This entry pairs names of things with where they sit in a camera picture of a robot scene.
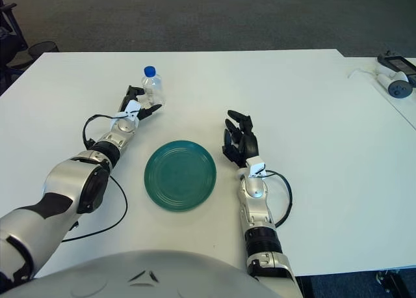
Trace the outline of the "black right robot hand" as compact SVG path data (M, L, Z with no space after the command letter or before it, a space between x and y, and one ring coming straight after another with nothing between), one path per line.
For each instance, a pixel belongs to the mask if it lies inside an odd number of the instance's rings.
M244 168L247 159L259 155L257 138L252 131L252 119L234 110L228 110L227 115L239 126L236 127L230 119L225 119L222 153L238 168Z

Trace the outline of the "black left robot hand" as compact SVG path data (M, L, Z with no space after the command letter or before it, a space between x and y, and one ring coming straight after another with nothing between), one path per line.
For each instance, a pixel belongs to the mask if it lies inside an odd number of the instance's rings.
M140 104L140 109L135 108L134 111L137 111L138 120L143 120L151 116L155 111L160 109L163 106L161 102L150 102L149 96L145 93L145 90L140 87L128 86L126 95L124 96L119 112L125 112L127 109L127 104L135 100Z

